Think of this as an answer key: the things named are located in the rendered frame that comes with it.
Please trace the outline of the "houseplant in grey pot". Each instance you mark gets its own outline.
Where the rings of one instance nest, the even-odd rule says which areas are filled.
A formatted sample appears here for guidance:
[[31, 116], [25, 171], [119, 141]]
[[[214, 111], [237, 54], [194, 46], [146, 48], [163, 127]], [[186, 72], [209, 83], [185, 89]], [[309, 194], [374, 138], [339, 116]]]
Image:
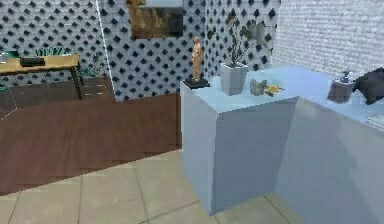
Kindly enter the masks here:
[[226, 28], [207, 31], [207, 39], [213, 47], [227, 53], [227, 57], [219, 63], [219, 77], [222, 91], [228, 95], [242, 92], [249, 67], [242, 62], [247, 51], [256, 44], [266, 47], [265, 24], [252, 19], [248, 24], [241, 25], [234, 12], [230, 12], [225, 20]]

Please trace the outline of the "small green houseplant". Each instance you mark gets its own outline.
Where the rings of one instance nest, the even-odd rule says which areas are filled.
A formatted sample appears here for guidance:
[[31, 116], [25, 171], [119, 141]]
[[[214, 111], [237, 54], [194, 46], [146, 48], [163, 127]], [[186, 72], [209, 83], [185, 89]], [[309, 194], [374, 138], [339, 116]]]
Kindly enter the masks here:
[[97, 77], [102, 73], [103, 64], [100, 62], [100, 56], [94, 55], [92, 63], [87, 67], [79, 67], [78, 74], [80, 77]]

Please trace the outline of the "tan human figure statue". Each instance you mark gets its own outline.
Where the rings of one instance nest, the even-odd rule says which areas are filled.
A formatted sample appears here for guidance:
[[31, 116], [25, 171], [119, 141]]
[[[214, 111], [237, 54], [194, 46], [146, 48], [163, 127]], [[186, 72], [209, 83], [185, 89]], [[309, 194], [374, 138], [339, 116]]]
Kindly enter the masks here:
[[198, 37], [193, 38], [194, 46], [191, 54], [192, 60], [192, 77], [186, 78], [183, 83], [190, 89], [198, 89], [209, 87], [209, 82], [201, 77], [201, 63], [203, 57], [203, 50], [201, 47], [200, 39]]

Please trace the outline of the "pale blue kitchen counter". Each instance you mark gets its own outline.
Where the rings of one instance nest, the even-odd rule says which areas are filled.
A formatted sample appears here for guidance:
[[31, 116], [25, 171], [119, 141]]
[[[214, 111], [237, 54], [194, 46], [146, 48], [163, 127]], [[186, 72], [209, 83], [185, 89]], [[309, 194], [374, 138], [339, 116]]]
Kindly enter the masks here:
[[282, 90], [228, 96], [218, 77], [180, 87], [182, 165], [207, 213], [269, 194], [301, 224], [384, 224], [384, 131], [366, 123], [384, 99], [333, 103], [332, 77], [296, 66], [247, 78]]

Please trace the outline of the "grey and yellow small object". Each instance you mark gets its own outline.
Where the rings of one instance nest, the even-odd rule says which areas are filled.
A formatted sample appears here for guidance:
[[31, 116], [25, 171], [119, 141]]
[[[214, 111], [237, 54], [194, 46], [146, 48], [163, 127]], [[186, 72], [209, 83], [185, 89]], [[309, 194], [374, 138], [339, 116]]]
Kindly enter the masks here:
[[250, 81], [250, 93], [255, 96], [268, 95], [273, 97], [276, 93], [279, 93], [282, 90], [282, 87], [269, 84], [267, 80], [262, 80], [261, 82], [252, 79]]

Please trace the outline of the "dark brown low cabinet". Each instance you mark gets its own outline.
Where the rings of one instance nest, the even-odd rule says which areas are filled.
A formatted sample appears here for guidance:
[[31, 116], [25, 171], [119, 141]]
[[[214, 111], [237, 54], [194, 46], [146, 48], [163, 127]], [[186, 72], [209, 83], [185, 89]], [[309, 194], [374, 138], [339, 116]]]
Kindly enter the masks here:
[[82, 78], [80, 87], [84, 97], [100, 96], [112, 91], [111, 81], [107, 76]]

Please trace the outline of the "green striped box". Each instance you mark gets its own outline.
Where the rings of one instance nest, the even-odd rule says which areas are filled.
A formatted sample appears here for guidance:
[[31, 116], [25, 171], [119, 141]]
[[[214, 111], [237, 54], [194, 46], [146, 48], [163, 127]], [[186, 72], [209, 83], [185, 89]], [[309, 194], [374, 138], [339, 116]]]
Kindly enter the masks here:
[[65, 49], [62, 47], [46, 47], [46, 48], [39, 48], [35, 50], [35, 54], [38, 57], [63, 55], [64, 53], [65, 53]]

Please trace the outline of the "wooden table with black legs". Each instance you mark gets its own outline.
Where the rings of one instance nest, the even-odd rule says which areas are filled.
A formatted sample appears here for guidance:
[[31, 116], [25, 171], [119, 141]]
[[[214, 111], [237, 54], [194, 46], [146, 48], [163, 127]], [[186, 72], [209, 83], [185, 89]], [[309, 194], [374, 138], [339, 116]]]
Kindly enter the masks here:
[[51, 71], [68, 70], [71, 73], [77, 97], [82, 99], [80, 83], [77, 75], [80, 56], [53, 55], [43, 57], [9, 58], [5, 64], [0, 63], [0, 77], [18, 75], [23, 73], [42, 73]]

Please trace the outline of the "black flat box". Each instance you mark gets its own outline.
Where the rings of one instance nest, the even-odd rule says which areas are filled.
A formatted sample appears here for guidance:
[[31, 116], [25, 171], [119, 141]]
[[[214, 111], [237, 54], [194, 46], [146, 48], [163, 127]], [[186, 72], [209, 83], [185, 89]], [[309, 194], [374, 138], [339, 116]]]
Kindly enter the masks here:
[[40, 57], [21, 57], [20, 65], [22, 67], [44, 66], [45, 60]]

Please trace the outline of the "black cloth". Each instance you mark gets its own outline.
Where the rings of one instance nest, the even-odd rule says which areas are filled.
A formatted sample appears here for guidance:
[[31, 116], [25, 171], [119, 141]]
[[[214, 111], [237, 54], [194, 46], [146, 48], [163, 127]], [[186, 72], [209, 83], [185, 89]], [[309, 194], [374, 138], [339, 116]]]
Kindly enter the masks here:
[[384, 98], [384, 68], [377, 68], [357, 78], [352, 92], [356, 90], [363, 94], [367, 105]]

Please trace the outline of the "brown framed wall picture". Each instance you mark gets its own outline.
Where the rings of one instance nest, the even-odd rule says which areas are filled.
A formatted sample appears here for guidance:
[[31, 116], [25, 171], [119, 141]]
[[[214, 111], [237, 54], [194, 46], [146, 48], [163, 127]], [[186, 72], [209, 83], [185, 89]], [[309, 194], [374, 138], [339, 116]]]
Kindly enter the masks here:
[[183, 36], [182, 0], [126, 0], [133, 39]]

